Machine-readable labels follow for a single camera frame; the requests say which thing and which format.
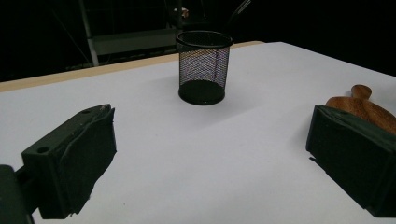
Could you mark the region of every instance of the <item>white tabletop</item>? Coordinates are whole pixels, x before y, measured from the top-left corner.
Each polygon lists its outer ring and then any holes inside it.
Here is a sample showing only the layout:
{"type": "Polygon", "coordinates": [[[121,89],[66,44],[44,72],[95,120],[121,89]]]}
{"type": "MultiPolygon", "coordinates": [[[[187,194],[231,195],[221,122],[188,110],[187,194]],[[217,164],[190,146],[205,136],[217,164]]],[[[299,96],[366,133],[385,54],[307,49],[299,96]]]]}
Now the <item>white tabletop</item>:
{"type": "Polygon", "coordinates": [[[359,207],[305,150],[314,105],[372,88],[396,114],[396,78],[267,43],[232,49],[226,97],[177,95],[178,61],[0,93],[0,163],[85,108],[111,104],[118,153],[79,215],[40,223],[395,223],[359,207]]]}

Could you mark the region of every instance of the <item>black container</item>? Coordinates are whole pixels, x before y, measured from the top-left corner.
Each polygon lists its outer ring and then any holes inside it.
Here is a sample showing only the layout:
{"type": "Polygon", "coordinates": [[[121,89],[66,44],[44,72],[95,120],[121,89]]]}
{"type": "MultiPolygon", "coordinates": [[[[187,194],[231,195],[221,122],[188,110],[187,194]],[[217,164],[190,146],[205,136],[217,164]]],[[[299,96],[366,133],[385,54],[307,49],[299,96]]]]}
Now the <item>black container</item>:
{"type": "Polygon", "coordinates": [[[177,35],[181,99],[194,105],[213,105],[224,99],[232,44],[230,36],[213,31],[177,35]]]}

